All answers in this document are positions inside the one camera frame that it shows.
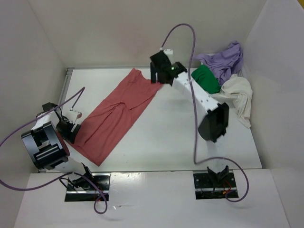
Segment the red t shirt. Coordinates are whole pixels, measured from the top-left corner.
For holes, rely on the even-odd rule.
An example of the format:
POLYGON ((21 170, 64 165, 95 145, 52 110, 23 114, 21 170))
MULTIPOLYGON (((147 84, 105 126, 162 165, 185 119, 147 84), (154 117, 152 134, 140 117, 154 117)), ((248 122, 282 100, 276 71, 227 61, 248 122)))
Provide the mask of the red t shirt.
POLYGON ((162 84, 151 83, 133 68, 84 119, 72 148, 100 166, 161 88, 162 84))

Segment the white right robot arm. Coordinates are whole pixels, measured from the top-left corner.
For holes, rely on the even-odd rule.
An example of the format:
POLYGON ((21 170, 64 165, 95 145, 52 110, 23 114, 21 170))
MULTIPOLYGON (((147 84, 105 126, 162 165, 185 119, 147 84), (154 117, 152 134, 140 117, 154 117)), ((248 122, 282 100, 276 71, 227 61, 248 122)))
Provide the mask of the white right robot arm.
POLYGON ((191 76, 190 70, 180 62, 172 63, 167 54, 160 50, 150 56, 151 83, 168 84, 178 90, 192 104, 195 122, 195 143, 193 161, 195 165, 218 160, 207 168, 208 181, 214 187, 220 186, 228 175, 228 166, 219 151, 219 139, 228 127, 229 106, 212 98, 191 76), (209 158, 198 160, 198 141, 203 139, 207 145, 209 158))

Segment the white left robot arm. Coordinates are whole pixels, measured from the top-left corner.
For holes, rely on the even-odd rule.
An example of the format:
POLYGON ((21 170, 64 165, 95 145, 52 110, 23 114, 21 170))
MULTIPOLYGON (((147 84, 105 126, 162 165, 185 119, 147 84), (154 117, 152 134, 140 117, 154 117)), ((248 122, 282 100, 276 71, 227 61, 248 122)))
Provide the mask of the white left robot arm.
POLYGON ((75 142, 81 128, 76 120, 82 114, 71 110, 64 116, 60 108, 51 111, 56 106, 51 102, 42 105, 43 112, 37 114, 34 127, 21 135, 22 141, 37 169, 80 173, 78 185, 89 190, 95 183, 90 169, 71 158, 67 147, 75 142))

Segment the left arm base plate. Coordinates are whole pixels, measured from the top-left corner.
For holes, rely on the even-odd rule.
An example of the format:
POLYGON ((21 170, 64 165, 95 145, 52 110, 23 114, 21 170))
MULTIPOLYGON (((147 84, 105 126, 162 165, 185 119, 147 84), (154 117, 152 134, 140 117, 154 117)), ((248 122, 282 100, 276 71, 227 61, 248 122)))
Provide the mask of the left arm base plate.
MULTIPOLYGON (((92 182, 104 194, 106 201, 109 200, 110 188, 110 173, 93 173, 92 182)), ((79 181, 71 181, 69 178, 61 178, 59 180, 66 188, 65 202, 89 202, 89 201, 104 201, 99 192, 86 180, 79 178, 79 181)))

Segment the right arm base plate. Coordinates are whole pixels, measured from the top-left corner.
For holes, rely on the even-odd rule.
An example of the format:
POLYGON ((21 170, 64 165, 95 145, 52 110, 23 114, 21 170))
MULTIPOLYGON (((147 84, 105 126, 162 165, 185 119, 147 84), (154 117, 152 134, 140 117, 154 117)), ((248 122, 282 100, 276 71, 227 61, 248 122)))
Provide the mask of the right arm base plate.
POLYGON ((196 200, 224 199, 228 194, 229 199, 238 198, 238 190, 232 172, 213 186, 207 172, 193 173, 196 200))

